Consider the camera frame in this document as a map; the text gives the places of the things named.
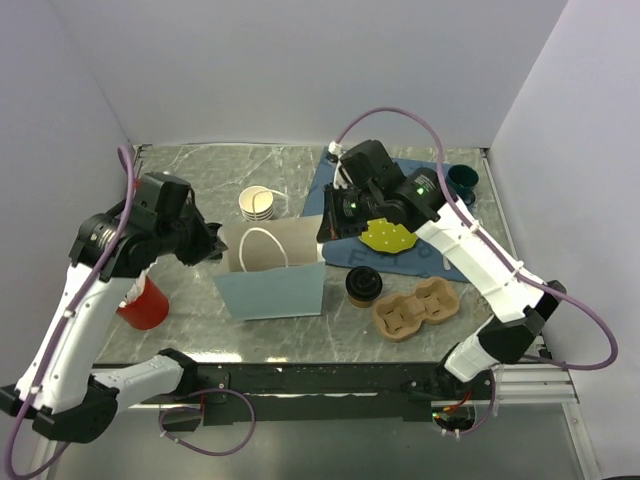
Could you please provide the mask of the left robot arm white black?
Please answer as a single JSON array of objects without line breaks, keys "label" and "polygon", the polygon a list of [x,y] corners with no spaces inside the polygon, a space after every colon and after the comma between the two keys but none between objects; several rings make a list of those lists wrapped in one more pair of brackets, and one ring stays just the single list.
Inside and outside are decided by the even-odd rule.
[{"label": "left robot arm white black", "polygon": [[85,220],[46,337],[20,380],[2,387],[2,411],[25,414],[49,440],[86,444],[134,404],[159,395],[190,400],[198,364],[173,348],[113,373],[95,374],[92,367],[112,317],[143,271],[163,255],[186,266],[221,256],[226,246],[218,228],[204,220],[189,182],[161,172],[143,175],[132,200]]}]

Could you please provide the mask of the light blue paper bag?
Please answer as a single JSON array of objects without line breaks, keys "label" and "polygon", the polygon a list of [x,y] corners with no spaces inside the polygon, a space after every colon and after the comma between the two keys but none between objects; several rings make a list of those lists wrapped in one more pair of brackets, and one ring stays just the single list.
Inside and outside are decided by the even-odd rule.
[{"label": "light blue paper bag", "polygon": [[322,313],[325,259],[316,240],[322,216],[228,223],[227,250],[213,277],[232,318],[265,320]]}]

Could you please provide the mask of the black cup lid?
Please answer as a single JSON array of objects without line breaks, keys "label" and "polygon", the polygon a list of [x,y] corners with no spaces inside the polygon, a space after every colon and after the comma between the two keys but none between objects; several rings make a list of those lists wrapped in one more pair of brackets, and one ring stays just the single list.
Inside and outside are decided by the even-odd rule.
[{"label": "black cup lid", "polygon": [[348,272],[345,288],[348,295],[379,296],[383,289],[383,280],[374,268],[358,266]]}]

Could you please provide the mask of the stack of brown paper cups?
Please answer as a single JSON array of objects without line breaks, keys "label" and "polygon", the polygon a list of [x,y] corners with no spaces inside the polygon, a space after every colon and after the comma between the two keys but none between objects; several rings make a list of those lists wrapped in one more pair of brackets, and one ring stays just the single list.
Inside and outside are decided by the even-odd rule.
[{"label": "stack of brown paper cups", "polygon": [[274,193],[266,187],[250,186],[240,193],[238,204],[246,220],[270,220],[274,214]]}]

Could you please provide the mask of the brown cardboard cup carrier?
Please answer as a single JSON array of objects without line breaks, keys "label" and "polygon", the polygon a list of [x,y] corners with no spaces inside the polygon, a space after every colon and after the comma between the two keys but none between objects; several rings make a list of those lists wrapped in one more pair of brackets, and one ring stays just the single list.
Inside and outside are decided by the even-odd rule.
[{"label": "brown cardboard cup carrier", "polygon": [[405,341],[423,324],[440,325],[455,316],[460,298],[452,284],[441,277],[417,283],[410,294],[395,293],[377,300],[372,319],[378,333],[391,342]]}]

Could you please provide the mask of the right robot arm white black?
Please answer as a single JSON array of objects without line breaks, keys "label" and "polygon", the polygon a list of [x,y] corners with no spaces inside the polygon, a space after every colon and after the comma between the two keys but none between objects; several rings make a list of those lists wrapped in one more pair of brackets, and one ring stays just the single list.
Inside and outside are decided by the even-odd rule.
[{"label": "right robot arm white black", "polygon": [[435,248],[489,304],[491,317],[440,362],[437,385],[448,398],[463,396],[481,372],[523,358],[566,291],[516,262],[434,169],[405,175],[377,140],[343,154],[322,192],[318,242],[357,237],[383,218]]}]

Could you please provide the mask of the single brown paper cup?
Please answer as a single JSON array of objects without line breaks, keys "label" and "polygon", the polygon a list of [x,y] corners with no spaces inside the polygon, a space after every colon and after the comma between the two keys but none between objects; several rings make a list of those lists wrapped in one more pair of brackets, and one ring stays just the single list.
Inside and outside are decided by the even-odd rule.
[{"label": "single brown paper cup", "polygon": [[349,294],[348,298],[351,304],[357,308],[369,308],[377,300],[378,296],[357,296]]}]

